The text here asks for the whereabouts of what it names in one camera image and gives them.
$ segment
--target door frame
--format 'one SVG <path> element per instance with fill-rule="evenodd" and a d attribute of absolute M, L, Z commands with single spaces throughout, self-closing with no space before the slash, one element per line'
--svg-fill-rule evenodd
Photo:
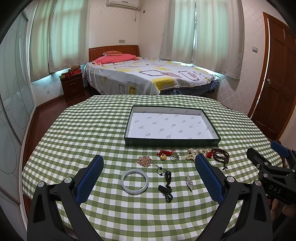
<path fill-rule="evenodd" d="M 256 94 L 255 94 L 255 97 L 254 97 L 254 100 L 253 100 L 253 103 L 251 105 L 251 108 L 249 110 L 249 113 L 248 113 L 248 117 L 251 118 L 252 114 L 254 113 L 255 111 L 255 107 L 257 105 L 257 102 L 259 100 L 259 96 L 262 92 L 262 89 L 263 89 L 263 84 L 265 82 L 264 80 L 264 76 L 265 76 L 265 72 L 266 72 L 266 68 L 267 68 L 267 60 L 268 60 L 268 48 L 269 48 L 269 30 L 268 30 L 268 17 L 271 16 L 270 14 L 268 13 L 265 13 L 263 12 L 263 18 L 264 18 L 264 26 L 265 26 L 265 50 L 264 50 L 264 60 L 263 60 L 263 66 L 262 66 L 262 72 L 261 72 L 261 77 L 260 77 L 260 81 L 259 81 L 259 84 L 258 84 L 258 88 L 257 88 L 257 91 L 256 91 Z M 283 132 L 285 131 L 289 121 L 290 121 L 290 118 L 293 114 L 293 111 L 295 109 L 295 106 L 296 106 L 296 95 L 294 97 L 294 101 L 293 101 L 293 104 L 292 104 L 292 107 L 290 109 L 290 112 L 288 114 L 288 117 L 281 129 L 281 131 L 279 132 L 277 138 L 275 139 L 276 141 L 279 140 L 279 138 L 281 137 L 281 135 L 283 134 Z"/>

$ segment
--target white jade bangle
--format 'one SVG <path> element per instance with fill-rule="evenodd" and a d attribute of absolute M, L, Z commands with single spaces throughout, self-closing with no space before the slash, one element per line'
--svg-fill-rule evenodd
<path fill-rule="evenodd" d="M 136 191 L 133 191 L 133 190 L 130 190 L 128 189 L 125 185 L 124 185 L 124 179 L 130 175 L 130 174 L 133 174 L 133 173 L 136 173 L 136 174 L 140 174 L 141 176 L 143 176 L 146 180 L 146 184 L 143 188 L 141 188 L 140 190 L 136 190 Z M 149 185 L 149 180 L 148 180 L 148 176 L 145 172 L 143 172 L 142 170 L 140 169 L 131 169 L 131 170 L 128 170 L 125 174 L 122 175 L 121 177 L 121 186 L 123 188 L 124 191 L 126 191 L 128 194 L 132 194 L 132 195 L 138 195 L 138 194 L 141 194 L 142 192 L 144 192 L 147 188 L 148 188 L 148 185 Z"/>

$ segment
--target door knob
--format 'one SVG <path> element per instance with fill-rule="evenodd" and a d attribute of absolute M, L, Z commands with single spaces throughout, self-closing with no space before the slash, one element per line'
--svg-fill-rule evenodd
<path fill-rule="evenodd" d="M 270 79 L 267 79 L 266 82 L 268 83 L 268 86 L 270 86 L 271 80 Z"/>

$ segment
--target nightstand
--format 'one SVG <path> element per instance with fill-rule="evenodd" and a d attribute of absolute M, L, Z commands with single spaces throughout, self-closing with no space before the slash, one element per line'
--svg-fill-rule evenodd
<path fill-rule="evenodd" d="M 85 96 L 82 73 L 61 79 L 66 101 Z"/>

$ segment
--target pillow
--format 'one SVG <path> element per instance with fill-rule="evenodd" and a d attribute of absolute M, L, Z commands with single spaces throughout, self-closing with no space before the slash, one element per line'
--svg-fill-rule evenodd
<path fill-rule="evenodd" d="M 120 56 L 102 56 L 97 58 L 95 61 L 92 61 L 94 65 L 103 65 L 103 64 L 114 64 L 124 61 L 130 61 L 130 60 L 139 60 L 138 57 L 131 54 L 122 54 Z"/>
<path fill-rule="evenodd" d="M 123 53 L 119 51 L 107 51 L 103 53 L 103 56 L 121 56 L 121 55 L 123 55 Z"/>

